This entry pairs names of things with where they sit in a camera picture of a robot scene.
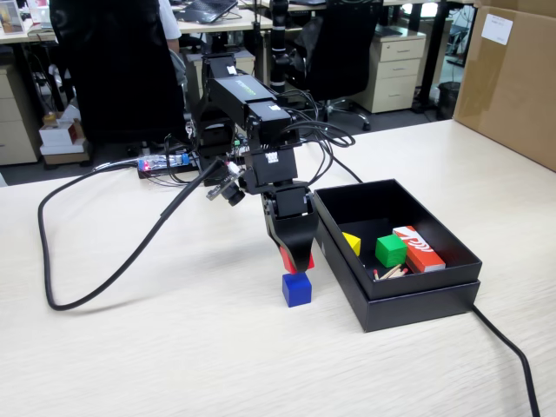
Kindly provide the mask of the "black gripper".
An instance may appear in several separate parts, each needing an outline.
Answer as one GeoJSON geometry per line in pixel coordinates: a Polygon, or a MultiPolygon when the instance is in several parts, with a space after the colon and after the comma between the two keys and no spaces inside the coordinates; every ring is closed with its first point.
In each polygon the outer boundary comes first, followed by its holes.
{"type": "Polygon", "coordinates": [[[313,195],[304,185],[278,189],[261,195],[266,230],[280,251],[290,274],[314,267],[312,243],[318,227],[313,195]]]}

